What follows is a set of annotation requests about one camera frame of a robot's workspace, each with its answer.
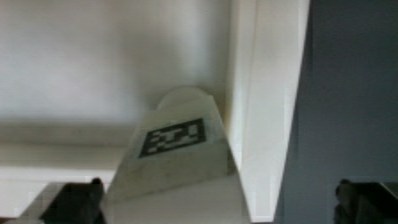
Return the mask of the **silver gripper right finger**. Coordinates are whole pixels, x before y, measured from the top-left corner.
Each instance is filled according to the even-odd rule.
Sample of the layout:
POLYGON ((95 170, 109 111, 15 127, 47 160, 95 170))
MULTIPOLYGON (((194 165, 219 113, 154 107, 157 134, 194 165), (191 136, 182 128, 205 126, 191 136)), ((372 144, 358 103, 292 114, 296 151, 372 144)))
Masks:
POLYGON ((398 224, 398 182, 340 181, 335 224, 398 224))

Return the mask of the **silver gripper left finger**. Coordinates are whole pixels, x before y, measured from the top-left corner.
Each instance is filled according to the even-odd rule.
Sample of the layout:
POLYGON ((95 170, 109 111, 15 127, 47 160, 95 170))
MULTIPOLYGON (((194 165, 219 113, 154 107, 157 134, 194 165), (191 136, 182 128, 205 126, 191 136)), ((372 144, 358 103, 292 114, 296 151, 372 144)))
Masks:
POLYGON ((102 211, 106 187, 90 182, 52 182, 17 219, 17 224, 107 224, 102 211))

